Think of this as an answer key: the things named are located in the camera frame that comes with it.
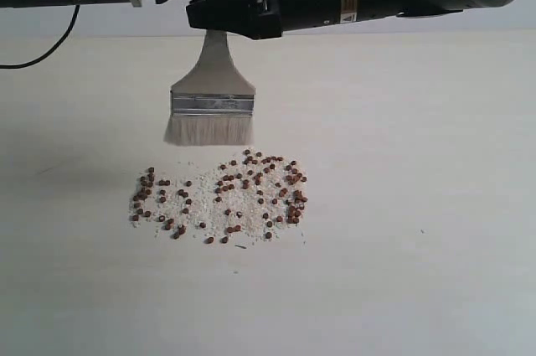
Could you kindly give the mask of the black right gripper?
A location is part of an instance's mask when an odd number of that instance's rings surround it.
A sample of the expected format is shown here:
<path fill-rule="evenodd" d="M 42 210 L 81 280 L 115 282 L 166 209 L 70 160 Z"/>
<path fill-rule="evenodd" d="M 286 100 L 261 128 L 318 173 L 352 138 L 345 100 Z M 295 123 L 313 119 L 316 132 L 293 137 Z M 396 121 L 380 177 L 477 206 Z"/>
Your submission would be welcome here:
<path fill-rule="evenodd" d="M 339 23 L 339 0 L 193 0 L 186 11 L 191 28 L 253 40 Z"/>

